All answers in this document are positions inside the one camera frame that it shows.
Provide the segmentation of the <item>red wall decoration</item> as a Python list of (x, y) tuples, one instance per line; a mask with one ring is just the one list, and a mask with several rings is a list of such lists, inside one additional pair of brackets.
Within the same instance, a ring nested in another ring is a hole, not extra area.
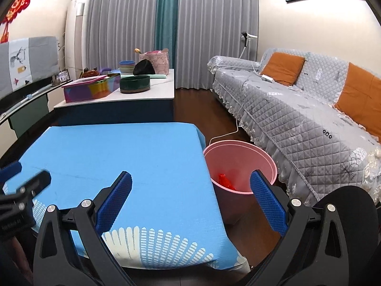
[(8, 32), (8, 26), (13, 20), (17, 17), (18, 14), (20, 14), (23, 10), (28, 8), (30, 5), (30, 0), (15, 0), (13, 4), (8, 9), (8, 12), (6, 13), (4, 19), (1, 22), (1, 25), (4, 25), (3, 34), (1, 36), (1, 43), (7, 43), (9, 32)]

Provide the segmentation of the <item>white coffee table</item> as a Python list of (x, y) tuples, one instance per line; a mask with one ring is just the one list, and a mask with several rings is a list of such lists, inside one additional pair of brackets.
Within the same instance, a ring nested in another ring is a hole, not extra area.
[(163, 79), (152, 79), (150, 90), (133, 94), (113, 91), (106, 97), (54, 107), (60, 126), (117, 123), (162, 123), (174, 120), (174, 70)]

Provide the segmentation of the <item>tv cabinet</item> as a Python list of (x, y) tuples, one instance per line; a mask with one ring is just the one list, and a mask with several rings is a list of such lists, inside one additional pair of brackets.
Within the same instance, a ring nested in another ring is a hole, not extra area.
[(63, 86), (48, 85), (26, 96), (6, 112), (1, 114), (1, 125), (8, 123), (15, 136), (20, 138), (28, 129), (53, 111), (54, 107), (64, 100)]

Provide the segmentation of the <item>orange cushion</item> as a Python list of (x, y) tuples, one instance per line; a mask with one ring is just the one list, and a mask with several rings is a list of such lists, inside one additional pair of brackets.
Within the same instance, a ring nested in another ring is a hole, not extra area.
[(349, 63), (344, 88), (334, 107), (380, 142), (380, 78)]
[(289, 87), (297, 81), (304, 63), (304, 57), (275, 52), (261, 71), (261, 75), (269, 76), (277, 83)]

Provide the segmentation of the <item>orange cushion near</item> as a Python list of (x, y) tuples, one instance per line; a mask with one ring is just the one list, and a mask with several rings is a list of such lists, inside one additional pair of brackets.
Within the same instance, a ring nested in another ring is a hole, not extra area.
[(334, 107), (380, 142), (380, 78), (349, 63), (344, 88)]

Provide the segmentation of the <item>grey quilted sofa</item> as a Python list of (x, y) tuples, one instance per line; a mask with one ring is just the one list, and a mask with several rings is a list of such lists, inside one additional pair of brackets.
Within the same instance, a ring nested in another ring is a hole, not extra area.
[[(261, 79), (275, 52), (305, 58), (294, 85)], [(346, 82), (347, 61), (269, 48), (259, 62), (214, 56), (207, 66), (214, 92), (251, 141), (274, 159), (291, 197), (313, 205), (353, 185), (380, 203), (380, 142), (334, 107)]]

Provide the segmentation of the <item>covered television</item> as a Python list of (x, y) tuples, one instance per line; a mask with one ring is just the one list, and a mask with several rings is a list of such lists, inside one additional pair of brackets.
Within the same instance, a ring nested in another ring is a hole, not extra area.
[(59, 73), (57, 38), (28, 37), (2, 43), (1, 97)]

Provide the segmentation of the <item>pink lace basket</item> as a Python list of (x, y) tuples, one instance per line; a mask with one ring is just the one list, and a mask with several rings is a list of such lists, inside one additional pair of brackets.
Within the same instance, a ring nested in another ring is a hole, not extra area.
[(156, 74), (169, 74), (169, 49), (155, 50), (146, 53), (140, 53), (139, 59), (149, 60), (153, 65)]

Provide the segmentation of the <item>teal curtain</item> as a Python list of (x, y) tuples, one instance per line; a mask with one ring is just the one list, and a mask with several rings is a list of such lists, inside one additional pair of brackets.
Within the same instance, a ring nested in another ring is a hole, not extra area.
[(179, 0), (156, 0), (154, 49), (169, 49), (169, 66), (176, 64)]

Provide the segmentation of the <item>dark green round pot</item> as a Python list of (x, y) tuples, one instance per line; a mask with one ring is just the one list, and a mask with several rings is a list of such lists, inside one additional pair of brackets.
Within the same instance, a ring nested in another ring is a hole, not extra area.
[(129, 76), (120, 80), (120, 92), (123, 94), (144, 92), (149, 89), (150, 77), (147, 75)]

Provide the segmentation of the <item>black hat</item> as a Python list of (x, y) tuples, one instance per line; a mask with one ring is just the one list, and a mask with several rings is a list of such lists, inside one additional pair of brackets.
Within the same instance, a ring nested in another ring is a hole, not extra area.
[(152, 63), (148, 59), (142, 59), (138, 63), (136, 63), (133, 75), (134, 76), (140, 76), (140, 75), (154, 75), (156, 71), (154, 70), (154, 67)]

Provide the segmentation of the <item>white power strip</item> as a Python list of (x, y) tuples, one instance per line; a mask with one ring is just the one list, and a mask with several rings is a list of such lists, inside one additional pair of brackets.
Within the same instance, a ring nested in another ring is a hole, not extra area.
[(275, 82), (275, 80), (272, 77), (266, 76), (265, 74), (262, 74), (260, 77), (261, 77), (261, 79), (263, 81), (267, 81), (267, 82), (270, 82), (270, 83), (274, 83)]

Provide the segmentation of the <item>orange cushion far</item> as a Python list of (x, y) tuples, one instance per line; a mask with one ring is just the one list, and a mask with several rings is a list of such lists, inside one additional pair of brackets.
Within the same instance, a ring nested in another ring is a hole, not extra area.
[(304, 57), (275, 52), (261, 71), (261, 75), (269, 76), (277, 83), (289, 87), (297, 81), (304, 63)]

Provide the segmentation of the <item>white standing air conditioner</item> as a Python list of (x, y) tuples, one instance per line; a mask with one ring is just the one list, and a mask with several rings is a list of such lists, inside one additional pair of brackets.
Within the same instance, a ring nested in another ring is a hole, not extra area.
[(78, 79), (86, 68), (89, 2), (71, 0), (66, 14), (64, 55), (71, 80)]

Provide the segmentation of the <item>brown teapot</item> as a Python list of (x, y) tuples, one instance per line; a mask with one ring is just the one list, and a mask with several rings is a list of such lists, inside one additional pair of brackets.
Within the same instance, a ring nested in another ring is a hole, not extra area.
[(85, 68), (81, 75), (80, 75), (80, 78), (88, 78), (88, 77), (94, 77), (94, 76), (99, 76), (100, 73), (99, 71), (97, 70), (97, 68), (94, 68), (94, 69), (89, 69), (89, 68)]

